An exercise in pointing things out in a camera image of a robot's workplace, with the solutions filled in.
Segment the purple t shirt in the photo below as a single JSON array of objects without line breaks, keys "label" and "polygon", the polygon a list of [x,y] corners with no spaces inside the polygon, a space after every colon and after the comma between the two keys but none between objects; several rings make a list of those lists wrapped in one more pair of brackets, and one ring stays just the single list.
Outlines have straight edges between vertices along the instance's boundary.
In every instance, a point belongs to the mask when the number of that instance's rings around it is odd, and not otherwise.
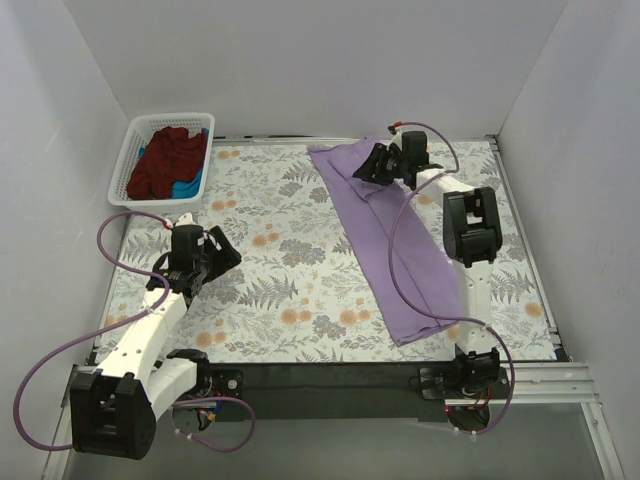
[{"label": "purple t shirt", "polygon": [[456,273],[397,184],[353,177],[375,139],[309,150],[393,342],[433,335],[461,316]]}]

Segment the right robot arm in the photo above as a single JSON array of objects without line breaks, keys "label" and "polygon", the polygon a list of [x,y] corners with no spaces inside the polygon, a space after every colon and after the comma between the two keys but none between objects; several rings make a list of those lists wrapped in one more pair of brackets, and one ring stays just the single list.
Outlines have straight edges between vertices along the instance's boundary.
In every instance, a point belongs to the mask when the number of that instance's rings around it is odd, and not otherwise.
[{"label": "right robot arm", "polygon": [[[383,189],[400,180],[411,190],[401,201],[391,225],[388,244],[391,282],[413,311],[434,320],[440,329],[447,325],[458,328],[454,337],[455,357],[440,384],[464,397],[475,397],[498,380],[497,347],[504,344],[490,326],[489,279],[503,241],[496,194],[490,187],[470,186],[455,178],[460,162],[453,148],[449,149],[454,160],[452,169],[429,160],[426,132],[436,133],[434,128],[420,122],[396,122],[388,130],[390,142],[375,143],[352,178]],[[430,304],[418,306],[402,291],[395,274],[395,236],[401,229],[404,210],[421,192],[442,208],[442,241],[456,278],[455,285],[446,291],[457,293],[456,313]]]}]

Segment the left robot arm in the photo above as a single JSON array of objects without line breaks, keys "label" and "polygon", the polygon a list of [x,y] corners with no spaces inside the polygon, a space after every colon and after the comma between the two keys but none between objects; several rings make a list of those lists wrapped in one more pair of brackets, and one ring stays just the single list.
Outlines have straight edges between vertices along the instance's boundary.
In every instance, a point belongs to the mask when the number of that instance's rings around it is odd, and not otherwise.
[{"label": "left robot arm", "polygon": [[176,225],[171,246],[145,285],[142,318],[111,353],[70,386],[72,447],[139,460],[153,443],[157,421],[178,400],[200,400],[214,388],[206,353],[174,350],[159,357],[171,331],[202,287],[237,267],[241,254],[222,229]]}]

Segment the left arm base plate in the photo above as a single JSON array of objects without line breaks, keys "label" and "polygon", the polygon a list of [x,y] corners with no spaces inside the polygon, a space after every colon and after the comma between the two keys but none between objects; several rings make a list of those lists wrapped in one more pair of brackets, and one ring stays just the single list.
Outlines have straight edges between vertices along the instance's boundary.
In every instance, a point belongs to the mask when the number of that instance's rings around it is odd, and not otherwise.
[{"label": "left arm base plate", "polygon": [[240,369],[208,369],[203,374],[200,397],[233,397],[241,399],[244,388],[244,372]]}]

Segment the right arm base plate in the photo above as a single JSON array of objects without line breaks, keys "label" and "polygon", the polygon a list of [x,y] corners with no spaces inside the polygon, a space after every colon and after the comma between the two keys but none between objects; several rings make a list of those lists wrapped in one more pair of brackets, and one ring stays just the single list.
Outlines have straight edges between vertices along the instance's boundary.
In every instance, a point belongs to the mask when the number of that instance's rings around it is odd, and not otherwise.
[{"label": "right arm base plate", "polygon": [[455,347],[453,360],[421,366],[418,379],[423,397],[429,400],[472,399],[480,394],[506,399],[510,390],[507,370],[495,347],[484,353],[464,353]]}]

